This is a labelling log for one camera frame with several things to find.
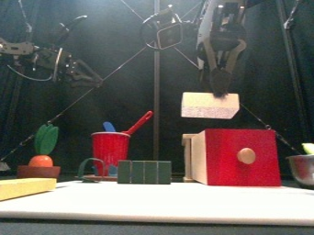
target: wooden box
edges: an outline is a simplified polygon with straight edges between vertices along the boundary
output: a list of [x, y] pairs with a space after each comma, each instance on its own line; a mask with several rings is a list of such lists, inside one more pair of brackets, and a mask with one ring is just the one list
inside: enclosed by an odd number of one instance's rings
[[206, 129], [196, 134], [191, 178], [206, 185], [281, 186], [275, 132]]

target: wooden knob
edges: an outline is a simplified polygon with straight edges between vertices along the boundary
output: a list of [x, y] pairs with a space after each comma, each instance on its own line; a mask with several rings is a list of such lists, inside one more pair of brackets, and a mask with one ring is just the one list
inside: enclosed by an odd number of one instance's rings
[[243, 148], [237, 154], [238, 160], [245, 164], [253, 164], [257, 160], [257, 154], [250, 148]]

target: white table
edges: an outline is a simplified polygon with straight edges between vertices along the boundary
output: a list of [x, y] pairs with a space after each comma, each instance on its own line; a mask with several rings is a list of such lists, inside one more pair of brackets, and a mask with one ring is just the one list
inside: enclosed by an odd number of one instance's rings
[[0, 202], [0, 218], [314, 226], [314, 191], [198, 183], [59, 183], [51, 192]]

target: red plastic cup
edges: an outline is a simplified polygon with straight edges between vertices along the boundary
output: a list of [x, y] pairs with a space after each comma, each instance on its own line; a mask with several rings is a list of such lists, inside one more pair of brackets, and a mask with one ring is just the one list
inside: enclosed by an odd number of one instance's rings
[[94, 157], [104, 162], [95, 161], [98, 175], [108, 175], [110, 167], [118, 167], [120, 160], [127, 159], [130, 135], [120, 132], [96, 132], [92, 134]]

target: green block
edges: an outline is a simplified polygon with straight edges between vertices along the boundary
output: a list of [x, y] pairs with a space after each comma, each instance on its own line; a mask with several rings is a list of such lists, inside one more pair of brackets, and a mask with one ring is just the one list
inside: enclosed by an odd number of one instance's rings
[[170, 185], [172, 183], [172, 162], [158, 162], [158, 184]]
[[144, 161], [144, 183], [147, 185], [155, 185], [158, 183], [158, 162]]
[[131, 161], [119, 161], [118, 164], [118, 184], [131, 183]]
[[143, 184], [143, 161], [132, 161], [131, 183]]

